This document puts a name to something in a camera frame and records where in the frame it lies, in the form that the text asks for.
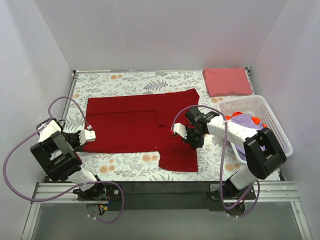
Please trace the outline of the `dark red t shirt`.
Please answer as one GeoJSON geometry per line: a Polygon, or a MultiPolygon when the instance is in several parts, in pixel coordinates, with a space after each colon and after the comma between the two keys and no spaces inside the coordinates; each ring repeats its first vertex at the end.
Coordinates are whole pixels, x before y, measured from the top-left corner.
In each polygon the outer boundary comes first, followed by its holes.
{"type": "Polygon", "coordinates": [[[159,152],[159,167],[175,172],[197,172],[197,151],[173,137],[173,122],[188,124],[185,107],[198,104],[194,89],[160,94],[93,97],[86,120],[96,139],[83,147],[86,153],[122,154],[159,152]]]}

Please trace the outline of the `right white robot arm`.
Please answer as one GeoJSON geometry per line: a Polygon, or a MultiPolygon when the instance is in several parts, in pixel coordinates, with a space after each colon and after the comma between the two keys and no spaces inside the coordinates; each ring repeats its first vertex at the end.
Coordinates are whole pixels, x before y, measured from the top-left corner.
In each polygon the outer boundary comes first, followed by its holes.
{"type": "Polygon", "coordinates": [[[257,180],[264,180],[287,160],[287,156],[273,131],[267,127],[249,128],[228,120],[221,112],[201,112],[197,106],[188,108],[185,117],[189,124],[175,123],[174,135],[194,149],[202,148],[205,135],[223,138],[225,141],[242,147],[246,166],[242,167],[225,182],[215,194],[237,199],[257,180]]]}

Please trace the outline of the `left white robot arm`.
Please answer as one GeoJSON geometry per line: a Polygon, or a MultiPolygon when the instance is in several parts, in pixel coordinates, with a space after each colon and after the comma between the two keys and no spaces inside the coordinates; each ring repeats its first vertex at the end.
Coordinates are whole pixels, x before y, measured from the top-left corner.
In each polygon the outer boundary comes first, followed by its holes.
{"type": "Polygon", "coordinates": [[[95,200],[103,199],[106,187],[97,182],[98,176],[83,167],[77,154],[87,143],[96,140],[95,131],[90,127],[68,133],[55,118],[38,124],[36,129],[39,140],[30,151],[48,177],[54,182],[82,184],[81,192],[89,192],[95,200]]]}

